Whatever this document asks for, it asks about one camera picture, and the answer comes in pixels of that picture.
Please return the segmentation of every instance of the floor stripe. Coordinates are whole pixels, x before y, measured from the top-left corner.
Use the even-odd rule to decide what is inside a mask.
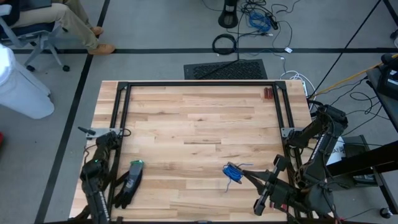
[[[292,48],[292,54],[384,54],[384,53],[398,53],[395,47],[376,47],[376,48]],[[15,54],[30,54],[32,50],[29,49],[15,49]],[[283,53],[284,49],[272,48],[241,48],[241,53],[261,53],[270,54]],[[113,54],[209,54],[214,53],[213,49],[116,49]],[[51,54],[50,51],[43,51],[43,54]],[[85,49],[60,49],[59,54],[87,54]]]
[[[105,0],[101,15],[99,16],[97,26],[102,26],[104,23],[106,11],[108,10],[110,0]],[[86,62],[83,66],[83,71],[81,71],[81,77],[75,92],[75,96],[73,97],[72,106],[70,108],[67,123],[63,129],[61,141],[55,155],[54,163],[51,168],[49,180],[47,181],[47,185],[45,186],[44,194],[42,197],[42,201],[40,203],[39,211],[37,212],[35,224],[43,223],[47,214],[47,210],[49,209],[49,205],[51,202],[51,197],[55,188],[55,184],[57,183],[58,175],[60,172],[60,168],[62,165],[62,160],[65,155],[65,151],[67,149],[67,144],[69,140],[70,133],[72,131],[73,122],[75,121],[77,109],[80,103],[81,94],[83,93],[83,89],[87,80],[88,72],[90,70],[91,63],[93,61],[92,55],[87,55]]]
[[[394,10],[394,8],[391,6],[391,3],[389,0],[383,0],[384,4],[386,5],[388,11],[390,12],[390,15],[392,17],[392,19],[394,20],[394,22],[397,24],[398,26],[398,16],[396,11]]]

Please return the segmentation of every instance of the person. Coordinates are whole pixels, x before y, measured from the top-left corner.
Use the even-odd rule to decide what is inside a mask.
[[[80,4],[80,0],[52,0],[51,7],[20,12],[19,0],[0,0],[0,4],[12,5],[11,13],[3,16],[10,28],[25,27],[38,23],[59,22],[63,28],[77,35],[92,55],[107,55],[115,50],[111,44],[100,44],[96,35],[104,32],[102,27],[93,27]]]

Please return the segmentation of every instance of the shoe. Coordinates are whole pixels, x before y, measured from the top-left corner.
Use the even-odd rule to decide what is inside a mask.
[[[104,32],[104,29],[102,27],[92,27],[91,31],[93,31],[95,35],[100,35]]]
[[[89,50],[88,53],[91,55],[108,55],[114,52],[115,46],[112,44],[98,44],[98,47],[94,50]]]

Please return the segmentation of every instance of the black glove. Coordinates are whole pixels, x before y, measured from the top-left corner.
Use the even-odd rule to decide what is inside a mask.
[[[131,203],[132,197],[141,183],[143,167],[144,163],[142,161],[131,162],[128,175],[124,179],[123,187],[114,198],[114,206],[116,208],[119,208],[121,205],[125,209]]]

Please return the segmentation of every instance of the cable bundle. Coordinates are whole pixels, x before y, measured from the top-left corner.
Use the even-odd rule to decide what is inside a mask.
[[[249,13],[249,23],[250,27],[256,28],[261,32],[268,32],[271,29],[270,19],[255,11]]]
[[[240,167],[241,165],[245,165],[245,166],[252,166],[253,164],[240,164],[238,165],[238,167]],[[241,184],[241,179],[242,179],[242,173],[241,171],[239,171],[237,168],[235,168],[234,166],[232,166],[230,163],[224,165],[223,167],[223,173],[229,177],[229,182],[228,185],[226,186],[226,190],[225,192],[228,191],[229,189],[229,185],[231,184],[231,181],[235,181],[239,184]]]

